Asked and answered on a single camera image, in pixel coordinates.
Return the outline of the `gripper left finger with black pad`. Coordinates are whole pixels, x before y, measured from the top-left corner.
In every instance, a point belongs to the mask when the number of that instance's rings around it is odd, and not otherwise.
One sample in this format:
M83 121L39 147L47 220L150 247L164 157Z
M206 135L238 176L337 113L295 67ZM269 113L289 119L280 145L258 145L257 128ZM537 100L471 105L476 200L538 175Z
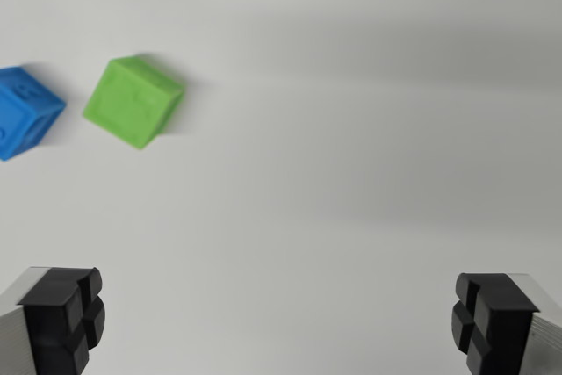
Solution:
M1 293L1 373L83 373L102 338L97 268L30 267Z

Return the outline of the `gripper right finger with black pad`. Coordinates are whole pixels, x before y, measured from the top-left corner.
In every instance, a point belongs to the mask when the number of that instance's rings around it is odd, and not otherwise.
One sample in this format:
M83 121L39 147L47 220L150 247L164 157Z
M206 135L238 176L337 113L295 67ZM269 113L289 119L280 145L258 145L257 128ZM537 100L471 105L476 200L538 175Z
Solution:
M472 374L561 373L561 305L522 273L461 273L451 332Z

